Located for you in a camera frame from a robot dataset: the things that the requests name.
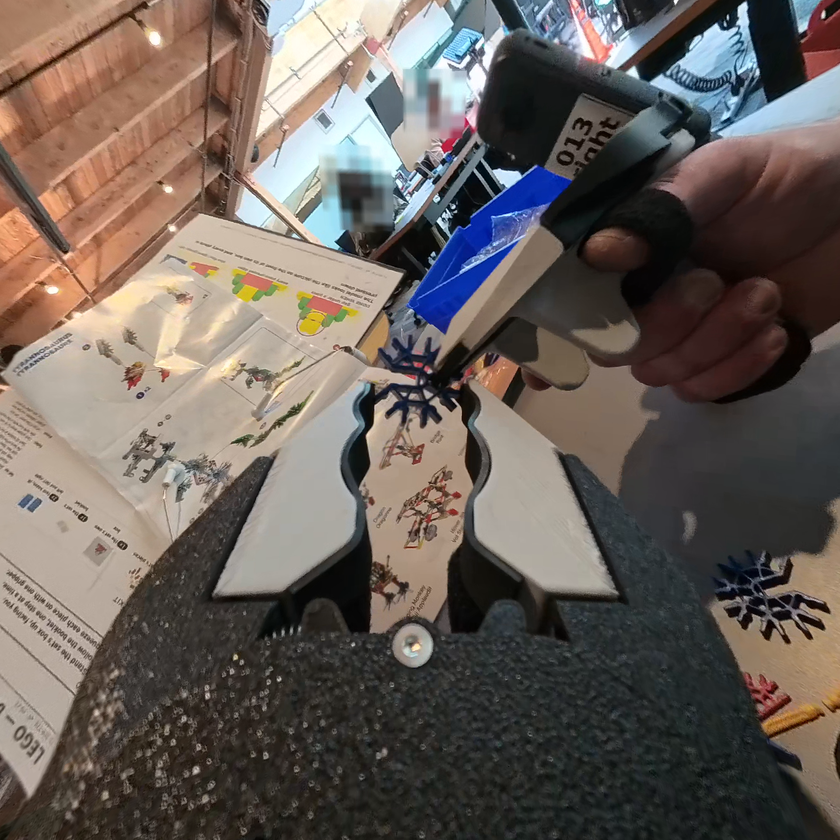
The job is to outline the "white printed task sheet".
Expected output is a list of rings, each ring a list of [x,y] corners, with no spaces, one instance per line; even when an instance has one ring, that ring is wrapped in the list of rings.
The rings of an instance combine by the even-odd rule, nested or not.
[[[403,275],[206,215],[120,289],[162,268],[213,281],[322,350],[359,345]],[[2,777],[30,796],[104,635],[171,543],[16,393],[11,363],[2,394]]]

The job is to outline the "orange toy set box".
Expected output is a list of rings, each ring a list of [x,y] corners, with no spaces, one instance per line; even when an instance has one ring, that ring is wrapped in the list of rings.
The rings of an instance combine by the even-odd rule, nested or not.
[[[516,406],[525,387],[519,366],[497,353],[485,353],[475,362],[471,379],[510,408]]]

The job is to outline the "short yellow rod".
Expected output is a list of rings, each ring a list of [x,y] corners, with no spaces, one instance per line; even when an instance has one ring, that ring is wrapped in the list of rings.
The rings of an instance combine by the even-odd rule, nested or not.
[[[762,721],[764,734],[773,739],[786,732],[800,728],[825,716],[823,707],[805,704],[789,710],[783,710]]]

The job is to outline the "blue plastic bin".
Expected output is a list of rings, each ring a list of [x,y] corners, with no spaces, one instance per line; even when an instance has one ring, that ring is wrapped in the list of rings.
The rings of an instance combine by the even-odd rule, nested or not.
[[[487,205],[474,213],[467,227],[452,234],[426,273],[408,307],[441,332],[456,313],[508,256],[523,234],[503,241],[499,219],[546,207],[571,183],[561,175],[533,166]]]

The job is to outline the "clear plastic bag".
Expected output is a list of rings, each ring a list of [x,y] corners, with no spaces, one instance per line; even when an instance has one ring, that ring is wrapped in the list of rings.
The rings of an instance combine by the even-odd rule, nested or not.
[[[541,216],[549,205],[545,203],[492,217],[489,243],[467,259],[459,272],[471,270],[509,246],[515,245],[531,228],[539,225]]]

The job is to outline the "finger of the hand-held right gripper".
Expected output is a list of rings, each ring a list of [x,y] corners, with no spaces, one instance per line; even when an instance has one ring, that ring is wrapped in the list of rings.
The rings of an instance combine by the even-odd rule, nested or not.
[[[435,362],[435,385],[460,379],[487,354],[507,358],[513,309],[564,253],[561,241],[537,225],[522,237],[450,319]]]

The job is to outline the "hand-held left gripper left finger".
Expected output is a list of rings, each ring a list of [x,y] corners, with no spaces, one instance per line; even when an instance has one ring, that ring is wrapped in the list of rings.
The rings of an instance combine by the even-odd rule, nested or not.
[[[278,449],[213,590],[216,600],[370,596],[361,483],[371,466],[372,383],[360,382]]]

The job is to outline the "blue snowflake connector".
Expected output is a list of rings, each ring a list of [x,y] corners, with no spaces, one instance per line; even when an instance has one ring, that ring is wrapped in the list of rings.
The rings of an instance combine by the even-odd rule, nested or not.
[[[405,422],[416,416],[420,427],[425,427],[429,421],[442,422],[442,409],[452,413],[459,407],[459,377],[439,372],[439,353],[432,338],[418,346],[411,335],[404,341],[392,338],[389,350],[378,350],[384,368],[402,377],[388,382],[374,396],[374,404],[387,403],[385,417],[397,414]]]
[[[813,640],[826,630],[824,616],[830,606],[822,599],[791,588],[794,562],[791,555],[746,550],[717,564],[713,593],[727,616],[742,629],[756,625],[765,641],[777,636],[791,644],[791,627]]]

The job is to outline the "red fan connector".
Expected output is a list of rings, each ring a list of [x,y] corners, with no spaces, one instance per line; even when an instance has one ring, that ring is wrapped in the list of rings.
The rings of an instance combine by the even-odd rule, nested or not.
[[[742,676],[760,721],[767,721],[791,704],[790,695],[783,692],[775,681],[764,675],[754,677],[746,671]]]

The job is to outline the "person's right hand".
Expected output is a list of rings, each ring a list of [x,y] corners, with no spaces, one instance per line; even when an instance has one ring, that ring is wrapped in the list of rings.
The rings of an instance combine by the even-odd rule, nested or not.
[[[619,206],[583,245],[585,262],[654,267],[665,241],[643,234],[642,200],[690,220],[689,268],[636,307],[635,347],[594,364],[688,403],[730,403],[794,376],[811,340],[839,320],[839,122],[718,140]]]

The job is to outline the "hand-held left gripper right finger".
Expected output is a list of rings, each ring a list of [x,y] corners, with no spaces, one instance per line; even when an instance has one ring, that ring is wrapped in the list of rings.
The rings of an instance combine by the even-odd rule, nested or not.
[[[621,586],[560,450],[486,387],[461,396],[465,505],[459,580],[475,612],[518,605],[526,629],[545,634],[561,602],[614,604]]]

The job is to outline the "dinosaur booklet in clear sleeve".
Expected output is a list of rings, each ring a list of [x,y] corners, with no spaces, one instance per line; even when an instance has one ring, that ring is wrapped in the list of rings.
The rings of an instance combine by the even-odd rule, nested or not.
[[[10,383],[155,529],[169,448],[193,458],[242,429],[312,339],[186,270],[162,268],[23,348]]]

